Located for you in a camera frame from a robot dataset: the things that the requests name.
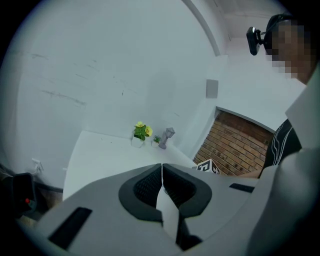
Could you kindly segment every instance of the person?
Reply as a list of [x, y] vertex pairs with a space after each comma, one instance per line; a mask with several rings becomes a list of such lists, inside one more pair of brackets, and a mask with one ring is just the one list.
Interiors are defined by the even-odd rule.
[[[286, 73], [307, 85], [317, 65], [317, 54], [314, 39], [306, 26], [292, 16], [274, 15], [266, 28], [264, 47], [272, 61], [283, 63]], [[260, 178], [265, 168], [279, 165], [286, 156], [301, 148], [298, 136], [287, 119], [275, 131], [268, 145], [262, 171], [256, 170], [240, 177]]]

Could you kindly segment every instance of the black shirt with white stripes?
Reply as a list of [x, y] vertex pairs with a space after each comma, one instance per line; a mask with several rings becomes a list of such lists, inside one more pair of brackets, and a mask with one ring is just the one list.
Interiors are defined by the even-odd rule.
[[298, 136], [287, 119], [274, 133], [272, 141], [266, 150], [262, 172], [269, 166], [278, 165], [286, 156], [298, 152], [300, 149], [301, 144]]

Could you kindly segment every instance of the electrical outlet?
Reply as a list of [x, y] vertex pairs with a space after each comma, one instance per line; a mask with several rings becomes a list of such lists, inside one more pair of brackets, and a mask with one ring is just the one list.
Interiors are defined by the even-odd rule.
[[39, 160], [32, 158], [33, 166], [36, 172], [43, 172], [44, 168]]

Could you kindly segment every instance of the potted plant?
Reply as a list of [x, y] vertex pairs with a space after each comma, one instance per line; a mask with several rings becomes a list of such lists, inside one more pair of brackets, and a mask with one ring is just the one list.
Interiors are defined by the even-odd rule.
[[161, 137], [160, 136], [158, 136], [158, 135], [154, 136], [153, 137], [153, 141], [151, 143], [151, 146], [153, 148], [157, 148], [159, 146], [160, 141], [161, 141]]
[[131, 141], [131, 146], [141, 148], [144, 141], [146, 140], [146, 137], [150, 137], [153, 131], [150, 126], [146, 126], [140, 121], [134, 127], [135, 129]]

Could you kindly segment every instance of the black and white marker cube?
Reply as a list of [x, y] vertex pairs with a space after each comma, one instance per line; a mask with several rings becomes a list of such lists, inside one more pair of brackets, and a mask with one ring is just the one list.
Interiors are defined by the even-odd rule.
[[196, 169], [207, 173], [220, 174], [219, 168], [212, 159], [199, 163]]

